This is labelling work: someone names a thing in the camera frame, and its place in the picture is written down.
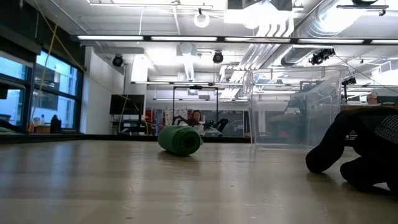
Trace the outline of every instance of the clear acrylic box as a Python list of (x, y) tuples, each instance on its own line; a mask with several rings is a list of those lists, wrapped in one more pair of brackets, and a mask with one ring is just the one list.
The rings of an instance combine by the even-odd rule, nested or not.
[(340, 112), (341, 79), (348, 75), (344, 66), (246, 72), (243, 95), (248, 98), (252, 145), (256, 149), (317, 146)]

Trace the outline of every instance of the window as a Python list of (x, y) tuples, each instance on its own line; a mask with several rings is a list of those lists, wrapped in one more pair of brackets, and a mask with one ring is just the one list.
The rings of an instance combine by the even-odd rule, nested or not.
[(62, 128), (75, 127), (75, 100), (63, 96), (57, 96), (43, 91), (34, 90), (32, 101), (33, 119), (44, 117), (44, 125), (50, 125), (51, 119), (57, 115), (61, 120)]
[(47, 69), (45, 69), (44, 81), (42, 81), (47, 55), (47, 53), (41, 52), (37, 56), (35, 84), (41, 85), (43, 83), (44, 88), (76, 95), (78, 70), (53, 56), (49, 56), (47, 60)]
[(4, 57), (0, 57), (0, 73), (24, 80), (26, 79), (27, 67)]
[(7, 98), (0, 99), (0, 119), (20, 126), (23, 102), (24, 90), (8, 90)]

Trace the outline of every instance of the green rolled mat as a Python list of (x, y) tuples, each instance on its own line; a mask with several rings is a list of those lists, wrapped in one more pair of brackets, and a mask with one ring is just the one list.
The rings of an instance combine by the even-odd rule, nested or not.
[(159, 145), (177, 156), (189, 156), (202, 145), (199, 133), (189, 126), (166, 126), (157, 138)]

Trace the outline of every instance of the wooden floor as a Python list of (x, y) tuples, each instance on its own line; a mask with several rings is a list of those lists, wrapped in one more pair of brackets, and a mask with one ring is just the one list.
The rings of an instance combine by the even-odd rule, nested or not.
[(306, 151), (205, 144), (177, 158), (156, 142), (0, 146), (0, 220), (15, 223), (398, 223), (398, 200), (310, 174)]

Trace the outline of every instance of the black cable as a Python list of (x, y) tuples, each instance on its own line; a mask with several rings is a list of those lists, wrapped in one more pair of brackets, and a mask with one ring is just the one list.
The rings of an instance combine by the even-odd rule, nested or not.
[(387, 86), (385, 86), (385, 85), (382, 85), (381, 83), (375, 81), (375, 80), (372, 79), (371, 77), (369, 77), (369, 76), (365, 75), (364, 73), (360, 72), (358, 69), (354, 68), (354, 67), (353, 67), (352, 65), (350, 65), (348, 62), (346, 62), (346, 61), (344, 61), (343, 59), (341, 59), (337, 54), (335, 54), (335, 56), (336, 56), (338, 59), (340, 59), (342, 62), (344, 62), (345, 64), (347, 64), (349, 67), (353, 68), (353, 69), (355, 70), (355, 72), (360, 73), (361, 75), (365, 76), (366, 78), (368, 78), (368, 79), (374, 81), (375, 83), (379, 84), (380, 86), (383, 86), (384, 88), (386, 88), (386, 89), (388, 89), (388, 90), (390, 90), (390, 91), (393, 91), (394, 93), (398, 93), (398, 91), (393, 90), (392, 88), (389, 88), (389, 87), (387, 87)]

